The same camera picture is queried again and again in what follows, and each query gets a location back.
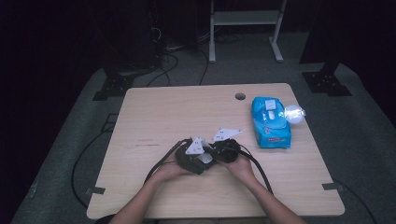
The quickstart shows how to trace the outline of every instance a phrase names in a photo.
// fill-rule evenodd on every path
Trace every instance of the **electrical cord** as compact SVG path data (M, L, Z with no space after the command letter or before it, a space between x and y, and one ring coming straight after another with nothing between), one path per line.
M345 189L347 189L353 196L355 196L356 199L358 199L358 201L361 203L361 205L364 207L364 209L367 211L367 213L369 214L371 220L373 221L374 224L376 224L376 220L374 217L373 212L370 210L369 206L364 202L364 200L354 191L352 190L350 187L348 187L345 183L341 182L340 180L332 177L332 180L336 183L338 183L339 185L341 185L342 187L344 187Z
M146 87L149 87L149 85L151 85L152 82L154 82L157 78L159 78L159 77L161 77L161 76L163 76L163 75L166 75L166 76L168 77L168 84L170 83L170 78L169 78L169 76L168 76L167 73L170 72L170 71L172 71L173 69L176 68L176 66L178 65L178 58L177 58L176 56L172 55L172 54L166 54L166 55L167 55L167 56L170 56L170 57L172 57L172 58L174 58L174 59L176 60L176 63L175 63L170 69L168 69L168 70L166 70L166 71L163 71L163 72L160 73L158 76L154 77L154 78L146 85Z
M163 72L164 72L164 74L166 76L166 79L168 79L168 83L166 84L166 86L172 86L171 78L169 77L168 72L165 71L162 66L161 66L161 70L163 70Z
M185 139L185 140L182 140L182 141L178 141L164 156L163 156L163 158L162 159L160 159L152 168L151 168L151 170L148 172L148 175L146 176L146 179L145 179L145 182L144 183L146 183L148 180L149 180L149 178L152 176L152 174L154 174L154 172L160 167L160 166L162 166L163 164L166 164L167 162L165 162L166 161L166 159L173 153L173 152L175 152L181 145L183 145L183 144L186 144L187 143L187 139ZM272 194L274 194L274 192L273 192L273 190L272 190L272 188L271 188L271 185L270 185L270 182L268 181L268 178L267 178L267 176L266 176L266 174L265 174L265 172L264 172L264 170L262 169L262 167L260 166L260 163L256 160L256 159L254 159L254 157L250 154L250 152L248 151L248 153L246 153L245 151L242 151L242 150L236 150L239 154L241 154L241 155L243 155L243 156L245 156L245 157L247 157L248 159L250 159L251 161L253 161L253 163L256 165L256 167L259 169L259 172L260 172L260 174L262 175L262 179L264 180L264 182L265 182L265 185L267 186L267 189L268 189L268 191L270 191Z
M220 26L219 28L217 28L217 29L214 31L214 33L216 33L220 28L221 28L221 26ZM198 41L198 43L199 43L200 45L202 45L202 44L204 44L204 43L207 43L207 42L204 42L204 41L207 40L209 37L210 37L210 32L207 32L206 34L204 34L204 35L202 35L202 36L199 36L199 37L197 38L197 41ZM180 45L180 46L176 46L176 47L172 47L172 48L165 48L165 50L166 50L166 52L168 52L168 53L172 53L172 52L176 52L176 51L179 51L179 50L183 50L183 49L185 49L186 47L187 47L186 45Z
M201 50L201 49L198 49L202 54L204 54L204 56L205 56L205 61L206 61L206 67L205 67L205 71L204 71L204 73L201 75L201 80L199 81L199 86L201 86L202 85L202 81L204 80L204 77L205 77L205 75L206 75L206 71L207 71L207 68L208 68L208 66L209 66L209 59L207 58L207 55L204 53L204 51L203 50Z
M161 39L161 36L163 35L163 33L157 27L151 27L151 31L153 31L153 30L158 31L158 37L157 37L157 40L152 40L152 41L154 41L154 43L158 44L157 41L159 41Z
M242 146L241 144L239 144L239 146L242 147L244 150L246 150L247 153L248 153L250 156L252 156L251 153L250 153L250 151L249 151L246 147Z
M115 125L111 125L110 127L104 129L105 125L102 127L102 131L101 131L98 135L96 135L96 136L91 140L91 142L87 144L87 146L85 146L85 147L82 149L82 151L81 151L81 152L79 153L79 155L78 155L77 160L75 161L75 163L74 163L74 165L73 165L73 170L72 170L72 175L71 175L71 186L72 186L73 194L74 194L75 198L78 200L78 202L79 202L82 206L84 206L85 208L88 208L88 205L85 204L85 203L81 200L80 197L78 197L78 193L77 193L76 188L75 188L75 178L74 178L74 175L75 175L76 168L77 168L77 165L78 165L79 160L82 158L82 156L83 156L84 153L87 151L87 149L92 145L92 143L95 142L100 136L102 136L102 134L104 134L104 133L110 133L110 130L112 130L112 129L115 127Z

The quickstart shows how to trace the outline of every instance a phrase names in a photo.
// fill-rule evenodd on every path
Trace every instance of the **blue snack bag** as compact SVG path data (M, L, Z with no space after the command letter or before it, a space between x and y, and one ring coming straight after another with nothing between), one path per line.
M290 147L291 131L285 108L273 97L256 97L251 105L257 143L260 147Z

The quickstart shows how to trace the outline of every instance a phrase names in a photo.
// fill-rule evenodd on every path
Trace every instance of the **wooden table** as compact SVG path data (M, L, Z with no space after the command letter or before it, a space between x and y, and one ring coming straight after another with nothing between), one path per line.
M246 99L237 100L237 93ZM250 116L256 96L276 97L284 106L298 104L283 83L128 90L96 182L106 190L92 195L88 217L117 213L177 141L201 136L211 143L219 128L242 130L234 139L260 162L275 196L299 216L342 215L338 192L322 187L332 179L305 121L291 126L291 148L258 147ZM250 192L218 164L163 184L147 212L150 218L264 216Z

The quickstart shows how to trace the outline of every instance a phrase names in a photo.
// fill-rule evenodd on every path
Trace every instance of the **cord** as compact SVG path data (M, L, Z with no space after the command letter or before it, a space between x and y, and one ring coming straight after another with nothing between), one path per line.
M165 161L165 162L163 162L163 165L164 164L170 164L170 163L176 163L176 161Z
M163 69L163 66L162 66L162 65L161 65L161 70L163 70L163 72L164 72L165 75L166 75L166 79L168 79L168 84L166 84L166 86L172 86L171 78L169 77L168 72L165 71L165 70Z
M111 115L115 115L115 114L109 114L109 115L107 116L107 120L106 120L106 121L108 121L108 118L109 118L109 116L111 116ZM109 131L112 130L112 129L115 127L115 125L111 125L110 127L104 129L105 125L102 127L102 131L101 131L98 135L96 135L96 136L91 140L91 142L88 143L87 146L85 146L85 147L82 149L82 151L81 151L81 152L79 153L79 155L78 155L77 160L75 161L75 163L74 163L74 165L73 165L73 170L72 170L72 175L71 175L71 186L72 186L73 194L74 194L75 198L78 200L78 202L79 202L82 206L84 206L85 208L88 208L88 205L85 204L85 203L81 200L81 198L78 197L78 194L77 194L77 191L76 191L76 188L75 188L75 184L74 184L74 182L75 182L75 180L74 180L74 175L75 175L76 167L77 167L77 165L78 165L79 160L81 159L82 155L84 155L84 153L87 151L87 149L92 145L92 143L95 142L100 136L102 136L102 134L104 134L104 133L109 133Z
M118 113L110 113L107 115L107 119L105 121L105 123L102 125L102 129L101 129L101 133L112 133L113 130L109 130L108 128L106 128L107 124L112 124L112 127L114 127L116 125L116 121L110 121L110 118L112 116L118 116Z
M368 205L364 202L364 200L354 191L352 190L350 187L348 187L345 183L341 182L340 180L332 177L332 180L336 183L338 183L339 185L343 186L345 189L347 189L353 196L355 196L356 199L358 199L358 201L361 203L361 205L363 205L364 209L366 209L367 213L369 214L371 220L373 221L374 224L376 224L376 220L375 217L373 215L373 212L370 210L370 208L368 207Z
M250 153L250 151L249 151L246 147L244 147L244 146L242 146L242 145L240 145L240 144L239 144L239 146L242 147L244 150L246 150L247 153L248 153L250 156L252 156L251 153Z
M262 179L265 182L265 185L267 186L268 191L270 191L272 194L274 194L270 182L268 181L267 175L265 174L264 170L262 169L262 167L260 166L260 163L258 161L256 161L256 159L254 159L253 156L251 156L250 152L246 153L245 151L239 150L238 151L239 154L247 157L248 159L250 159L251 161L253 161L253 163L256 165L257 169L259 169L260 174L262 175Z
M157 43L157 41L159 41L159 40L161 39L161 36L163 35L163 33L162 33L161 30L158 29L157 27L151 27L151 31L153 31L153 30L158 31L157 40L152 40L152 41L154 41L154 43Z
M174 58L174 59L176 60L176 63L175 63L169 70L166 70L166 71L163 70L162 73L160 73L158 76L154 77L154 78L146 85L146 87L149 87L149 85L151 85L151 83L154 82L155 79L157 79L157 78L159 78L159 77L161 77L161 76L163 76L163 75L166 75L166 76L167 76L167 78L168 78L168 84L170 84L170 78L169 78L169 76L168 76L167 73L170 72L170 71L172 71L174 68L176 68L176 66L178 65L178 58L177 58L176 56L172 55L172 54L166 54L166 55L167 55L167 56L171 56L172 58Z
M149 180L149 178L152 176L152 174L154 174L154 172L158 169L158 167L162 166L163 164L165 164L166 159L168 159L168 157L176 150L178 149L181 145L183 145L183 143L186 143L187 140L183 140L183 141L178 141L164 156L162 159L160 159L152 168L151 170L148 172L148 175L146 176L145 179L145 183Z
M201 50L201 49L198 49L202 54L204 54L204 56L205 56L205 61L206 61L206 67L205 67L205 71L204 71L204 73L202 74L202 76L201 76L201 80L199 81L199 86L201 86L202 85L202 81L204 80L204 77L205 77L205 75L206 75L206 71L207 71L207 68L208 68L208 66L209 66L209 59L207 58L207 55L204 53L204 51L203 50Z

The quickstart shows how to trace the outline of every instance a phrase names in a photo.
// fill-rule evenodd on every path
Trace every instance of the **floor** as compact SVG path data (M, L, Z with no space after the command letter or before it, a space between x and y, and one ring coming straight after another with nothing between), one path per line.
M346 212L340 217L304 217L308 223L392 223L396 220L396 131L357 74L340 64L335 74L352 96L330 97L312 93L302 72L318 71L322 64L299 64L306 33L281 34L278 44L285 58L277 63L269 34L240 35L232 44L217 44L216 63L207 64L208 45L163 56L166 76L154 86L196 86L248 83L289 83L317 141L330 174L341 182ZM137 78L145 88L163 71ZM111 133L101 132L108 114L119 113L122 97L93 101L106 79L103 70L92 74L32 188L12 223L94 223L73 194L71 179L81 202L89 203L87 189L95 186ZM264 219L161 220L160 223L265 223Z

